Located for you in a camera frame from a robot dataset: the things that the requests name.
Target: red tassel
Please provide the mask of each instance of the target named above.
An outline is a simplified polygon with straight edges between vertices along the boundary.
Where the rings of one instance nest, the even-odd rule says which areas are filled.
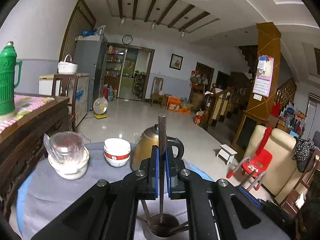
[[[260,145],[258,147],[258,149],[256,150],[256,155],[259,156],[259,154],[261,153],[261,151],[263,150],[263,148],[265,147],[265,145],[267,144],[267,141],[271,135],[272,132],[272,127],[267,127],[266,130],[264,131],[263,134],[263,138],[260,142]]]

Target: wall clock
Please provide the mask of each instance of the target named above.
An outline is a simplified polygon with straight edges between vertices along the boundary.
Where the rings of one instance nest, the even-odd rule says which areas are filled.
[[[123,44],[126,44],[126,45],[130,44],[132,42],[132,36],[131,35],[123,36],[122,42]]]

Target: white step stool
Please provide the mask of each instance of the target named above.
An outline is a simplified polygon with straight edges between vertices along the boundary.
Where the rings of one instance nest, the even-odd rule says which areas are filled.
[[[229,163],[231,163],[233,161],[234,156],[237,154],[237,152],[230,148],[228,145],[226,144],[222,144],[220,145],[221,149],[217,154],[217,157],[220,155],[222,156],[225,160],[227,160],[226,165],[228,165]]]

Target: beige sofa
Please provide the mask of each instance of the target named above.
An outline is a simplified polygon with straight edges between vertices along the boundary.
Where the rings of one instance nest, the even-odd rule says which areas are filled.
[[[266,127],[257,125],[250,138],[249,145],[244,156],[254,156]],[[292,150],[296,140],[291,135],[280,129],[273,129],[264,147],[273,158],[263,178],[262,184],[273,194],[278,203],[281,203],[297,183],[302,173],[297,170],[296,161],[292,160]],[[306,189],[301,185],[299,193]]]

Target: orange box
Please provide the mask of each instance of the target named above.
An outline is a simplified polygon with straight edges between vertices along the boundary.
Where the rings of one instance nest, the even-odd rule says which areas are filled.
[[[191,110],[190,110],[190,109],[182,109],[182,108],[179,108],[178,111],[181,112],[181,113],[184,113],[184,114],[190,114],[190,113],[191,113]]]
[[[170,108],[172,108],[172,106],[170,106],[170,105],[180,106],[180,103],[181,103],[180,98],[169,96],[166,108],[169,110],[172,110],[172,109],[170,109]]]
[[[172,110],[172,111],[178,111],[180,108],[179,105],[176,105],[176,104],[169,104],[168,106],[168,110]]]

